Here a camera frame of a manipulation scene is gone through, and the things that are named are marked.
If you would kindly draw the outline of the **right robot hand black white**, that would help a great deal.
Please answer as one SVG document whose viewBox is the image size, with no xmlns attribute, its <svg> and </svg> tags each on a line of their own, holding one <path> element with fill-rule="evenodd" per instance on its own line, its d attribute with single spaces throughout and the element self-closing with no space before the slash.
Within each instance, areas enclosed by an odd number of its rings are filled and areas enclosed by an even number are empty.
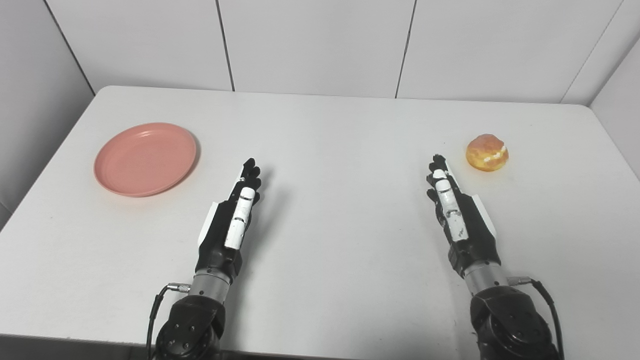
<svg viewBox="0 0 640 360">
<path fill-rule="evenodd" d="M 447 159 L 436 153 L 429 163 L 426 182 L 428 198 L 435 205 L 435 217 L 448 242 L 448 261 L 463 277 L 475 264 L 501 265 L 495 228 L 482 201 L 461 191 Z"/>
</svg>

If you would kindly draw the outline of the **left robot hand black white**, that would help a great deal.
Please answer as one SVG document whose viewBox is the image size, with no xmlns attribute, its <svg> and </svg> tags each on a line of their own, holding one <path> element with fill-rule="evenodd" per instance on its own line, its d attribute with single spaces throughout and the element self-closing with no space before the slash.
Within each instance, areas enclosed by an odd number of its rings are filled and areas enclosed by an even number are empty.
<svg viewBox="0 0 640 360">
<path fill-rule="evenodd" d="M 214 202 L 206 214 L 198 235 L 198 260 L 195 273 L 219 272 L 234 281 L 243 266 L 242 244 L 259 202 L 261 169 L 254 158 L 242 166 L 228 198 Z"/>
</svg>

